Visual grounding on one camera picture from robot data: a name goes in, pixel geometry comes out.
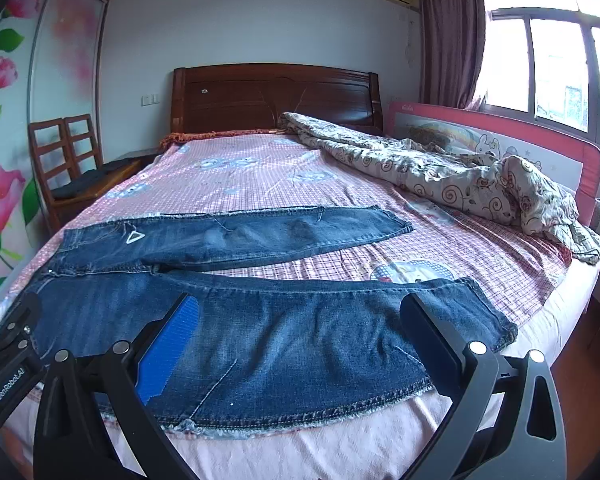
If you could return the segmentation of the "purple curtain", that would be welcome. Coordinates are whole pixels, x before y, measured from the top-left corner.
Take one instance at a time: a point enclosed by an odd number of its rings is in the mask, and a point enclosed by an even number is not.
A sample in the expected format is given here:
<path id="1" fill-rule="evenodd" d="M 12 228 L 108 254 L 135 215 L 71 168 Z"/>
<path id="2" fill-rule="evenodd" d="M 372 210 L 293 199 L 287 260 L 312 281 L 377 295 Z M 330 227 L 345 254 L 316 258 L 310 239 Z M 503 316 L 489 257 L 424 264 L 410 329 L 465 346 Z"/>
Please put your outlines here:
<path id="1" fill-rule="evenodd" d="M 486 0 L 419 0 L 419 101 L 474 110 L 483 99 L 479 86 L 490 14 Z"/>

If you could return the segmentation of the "dark cushion on chair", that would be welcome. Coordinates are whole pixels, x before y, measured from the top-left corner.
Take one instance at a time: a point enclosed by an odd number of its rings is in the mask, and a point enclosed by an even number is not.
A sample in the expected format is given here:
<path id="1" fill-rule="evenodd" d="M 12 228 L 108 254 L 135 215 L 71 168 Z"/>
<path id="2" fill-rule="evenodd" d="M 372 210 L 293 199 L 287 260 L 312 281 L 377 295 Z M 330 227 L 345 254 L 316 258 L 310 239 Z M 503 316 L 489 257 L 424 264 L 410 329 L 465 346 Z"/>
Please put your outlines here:
<path id="1" fill-rule="evenodd" d="M 52 194 L 54 200 L 68 200 L 69 198 L 76 197 L 84 193 L 91 186 L 104 180 L 110 174 L 129 166 L 130 163 L 131 159 L 129 158 L 107 162 L 100 168 L 87 170 L 85 174 L 81 174 L 76 180 L 61 186 L 60 188 L 54 188 L 50 191 L 50 194 Z"/>

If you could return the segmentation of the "window with frame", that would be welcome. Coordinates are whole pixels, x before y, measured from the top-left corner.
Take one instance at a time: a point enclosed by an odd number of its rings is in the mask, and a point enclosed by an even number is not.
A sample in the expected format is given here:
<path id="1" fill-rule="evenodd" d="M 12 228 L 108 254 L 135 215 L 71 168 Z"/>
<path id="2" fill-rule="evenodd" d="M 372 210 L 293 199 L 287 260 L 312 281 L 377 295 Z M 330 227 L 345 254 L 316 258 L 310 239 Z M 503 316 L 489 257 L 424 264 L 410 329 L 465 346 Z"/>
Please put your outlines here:
<path id="1" fill-rule="evenodd" d="M 600 0 L 489 0 L 486 108 L 600 144 Z"/>

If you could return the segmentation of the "blue denim jeans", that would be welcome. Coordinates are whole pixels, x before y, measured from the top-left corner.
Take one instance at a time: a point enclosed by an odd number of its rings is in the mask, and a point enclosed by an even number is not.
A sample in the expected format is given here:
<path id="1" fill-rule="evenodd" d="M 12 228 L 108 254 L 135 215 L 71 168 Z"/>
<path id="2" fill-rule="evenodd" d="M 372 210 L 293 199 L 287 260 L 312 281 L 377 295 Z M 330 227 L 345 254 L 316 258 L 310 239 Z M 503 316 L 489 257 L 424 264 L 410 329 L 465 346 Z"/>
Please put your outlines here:
<path id="1" fill-rule="evenodd" d="M 40 355 L 106 351 L 162 318 L 179 296 L 199 322 L 163 393 L 161 425 L 240 438 L 316 427 L 430 386 L 400 321 L 412 292 L 466 340 L 494 351 L 517 327 L 471 278 L 421 283 L 247 278 L 244 270 L 385 242 L 412 232 L 378 207 L 294 207 L 118 220 L 65 232 L 28 284 Z"/>

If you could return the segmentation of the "floral patterned quilt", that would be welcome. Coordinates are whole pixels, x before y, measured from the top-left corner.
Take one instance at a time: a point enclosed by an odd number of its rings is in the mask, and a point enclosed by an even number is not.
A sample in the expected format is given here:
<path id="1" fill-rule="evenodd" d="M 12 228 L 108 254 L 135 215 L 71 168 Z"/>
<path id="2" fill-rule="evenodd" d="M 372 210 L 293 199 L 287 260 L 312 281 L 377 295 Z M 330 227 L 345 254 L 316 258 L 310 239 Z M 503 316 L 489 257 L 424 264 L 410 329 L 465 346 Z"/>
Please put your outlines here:
<path id="1" fill-rule="evenodd" d="M 452 154 L 436 144 L 380 138 L 298 113 L 279 125 L 309 148 L 445 207 L 546 238 L 588 264 L 600 235 L 579 221 L 574 196 L 518 155 Z"/>

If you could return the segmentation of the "dark wooden nightstand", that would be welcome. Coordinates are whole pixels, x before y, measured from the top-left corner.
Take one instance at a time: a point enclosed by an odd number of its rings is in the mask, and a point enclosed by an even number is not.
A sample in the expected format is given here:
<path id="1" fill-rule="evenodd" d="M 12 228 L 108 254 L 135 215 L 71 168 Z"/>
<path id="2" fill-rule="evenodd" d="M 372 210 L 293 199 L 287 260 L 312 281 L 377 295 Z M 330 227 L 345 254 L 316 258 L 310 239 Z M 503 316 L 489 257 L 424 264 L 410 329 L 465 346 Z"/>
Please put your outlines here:
<path id="1" fill-rule="evenodd" d="M 146 150 L 137 150 L 132 152 L 127 152 L 123 155 L 117 157 L 117 160 L 122 159 L 137 159 L 137 158 L 146 158 L 146 157 L 156 157 L 162 153 L 161 148 L 146 148 Z"/>

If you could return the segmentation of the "orange fringed blanket edge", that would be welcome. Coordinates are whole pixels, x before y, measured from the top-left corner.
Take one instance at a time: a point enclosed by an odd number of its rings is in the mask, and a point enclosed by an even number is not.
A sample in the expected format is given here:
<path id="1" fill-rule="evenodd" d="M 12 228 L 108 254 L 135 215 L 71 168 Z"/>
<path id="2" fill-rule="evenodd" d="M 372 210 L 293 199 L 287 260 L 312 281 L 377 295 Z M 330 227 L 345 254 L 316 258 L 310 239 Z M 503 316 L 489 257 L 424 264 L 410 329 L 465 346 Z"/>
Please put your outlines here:
<path id="1" fill-rule="evenodd" d="M 168 150 L 172 145 L 184 145 L 188 142 L 198 140 L 209 140 L 216 138 L 231 138 L 232 136 L 251 136 L 252 134 L 281 134 L 280 129 L 247 129 L 247 130 L 226 130 L 210 132 L 171 132 L 165 136 L 159 144 L 161 151 Z"/>

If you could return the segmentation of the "dark wooden headboard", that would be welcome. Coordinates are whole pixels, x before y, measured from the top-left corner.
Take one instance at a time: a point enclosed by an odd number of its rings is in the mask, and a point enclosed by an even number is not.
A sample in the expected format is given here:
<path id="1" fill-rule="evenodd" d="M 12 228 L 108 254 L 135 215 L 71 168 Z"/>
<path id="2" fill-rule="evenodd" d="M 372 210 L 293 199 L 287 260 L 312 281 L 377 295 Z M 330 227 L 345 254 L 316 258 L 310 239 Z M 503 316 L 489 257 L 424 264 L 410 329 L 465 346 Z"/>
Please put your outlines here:
<path id="1" fill-rule="evenodd" d="M 286 112 L 375 136 L 384 133 L 375 73 L 283 63 L 180 67 L 173 71 L 173 132 L 273 129 Z"/>

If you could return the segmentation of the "white wall socket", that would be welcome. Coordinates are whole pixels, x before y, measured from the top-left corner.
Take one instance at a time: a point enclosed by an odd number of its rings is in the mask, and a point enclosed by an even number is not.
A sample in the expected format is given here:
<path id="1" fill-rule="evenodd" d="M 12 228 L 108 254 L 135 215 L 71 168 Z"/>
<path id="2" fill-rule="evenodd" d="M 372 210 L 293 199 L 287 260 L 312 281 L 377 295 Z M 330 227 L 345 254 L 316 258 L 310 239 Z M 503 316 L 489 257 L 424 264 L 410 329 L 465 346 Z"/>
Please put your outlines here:
<path id="1" fill-rule="evenodd" d="M 160 96 L 158 95 L 158 93 L 151 94 L 150 96 L 142 96 L 140 98 L 141 106 L 151 106 L 151 105 L 157 105 L 159 103 L 160 103 Z"/>

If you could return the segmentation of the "wooden chair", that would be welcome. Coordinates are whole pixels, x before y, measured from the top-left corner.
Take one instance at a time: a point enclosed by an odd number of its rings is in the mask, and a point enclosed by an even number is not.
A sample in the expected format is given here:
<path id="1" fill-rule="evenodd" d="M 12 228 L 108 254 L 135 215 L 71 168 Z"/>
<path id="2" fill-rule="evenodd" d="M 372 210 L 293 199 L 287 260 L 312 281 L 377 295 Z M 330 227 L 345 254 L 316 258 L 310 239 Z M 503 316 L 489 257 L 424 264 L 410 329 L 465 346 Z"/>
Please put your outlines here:
<path id="1" fill-rule="evenodd" d="M 116 185 L 147 166 L 146 158 L 131 159 L 129 166 L 110 174 L 84 193 L 68 200 L 54 200 L 51 190 L 76 180 L 87 170 L 106 164 L 92 118 L 89 114 L 82 114 L 31 122 L 28 140 L 34 175 L 42 193 L 48 224 L 54 233 Z"/>

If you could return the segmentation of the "pink bed guard rail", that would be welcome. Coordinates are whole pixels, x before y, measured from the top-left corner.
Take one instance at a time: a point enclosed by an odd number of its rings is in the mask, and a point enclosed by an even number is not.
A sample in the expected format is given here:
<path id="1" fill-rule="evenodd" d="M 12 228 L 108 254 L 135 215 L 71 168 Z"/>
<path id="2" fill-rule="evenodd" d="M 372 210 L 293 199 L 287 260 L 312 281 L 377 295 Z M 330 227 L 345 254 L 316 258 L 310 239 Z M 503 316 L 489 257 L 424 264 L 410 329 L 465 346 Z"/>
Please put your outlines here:
<path id="1" fill-rule="evenodd" d="M 580 222 L 596 228 L 600 207 L 600 149 L 594 144 L 550 128 L 502 116 L 453 107 L 394 101 L 385 117 L 385 133 L 405 136 L 411 127 L 430 127 L 456 148 L 518 155 L 574 195 Z"/>

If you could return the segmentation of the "pink checked bed sheet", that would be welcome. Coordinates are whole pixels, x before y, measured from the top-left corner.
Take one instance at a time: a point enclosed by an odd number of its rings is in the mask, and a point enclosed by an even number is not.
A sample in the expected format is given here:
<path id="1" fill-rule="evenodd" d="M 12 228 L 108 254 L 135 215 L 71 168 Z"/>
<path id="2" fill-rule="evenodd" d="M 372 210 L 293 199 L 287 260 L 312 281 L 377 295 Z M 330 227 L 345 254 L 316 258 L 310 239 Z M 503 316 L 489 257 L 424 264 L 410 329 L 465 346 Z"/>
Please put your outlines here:
<path id="1" fill-rule="evenodd" d="M 377 245 L 265 266 L 250 276 L 397 283 L 470 276 L 524 336 L 542 347 L 564 344 L 579 315 L 560 310 L 553 295 L 571 262 L 562 249 L 403 191 L 289 136 L 250 134 L 174 146 L 69 226 L 160 214 L 373 205 L 411 222 L 412 232 Z"/>

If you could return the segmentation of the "floral sliding wardrobe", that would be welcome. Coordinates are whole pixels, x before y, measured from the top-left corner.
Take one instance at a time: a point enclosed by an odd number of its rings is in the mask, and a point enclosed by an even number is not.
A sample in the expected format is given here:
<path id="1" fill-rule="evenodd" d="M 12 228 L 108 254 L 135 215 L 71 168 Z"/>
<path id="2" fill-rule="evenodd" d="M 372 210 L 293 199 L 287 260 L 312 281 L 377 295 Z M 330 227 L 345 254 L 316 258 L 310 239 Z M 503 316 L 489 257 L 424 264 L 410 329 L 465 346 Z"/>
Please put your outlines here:
<path id="1" fill-rule="evenodd" d="M 50 230 L 32 122 L 96 112 L 104 0 L 7 0 L 0 13 L 0 290 Z"/>

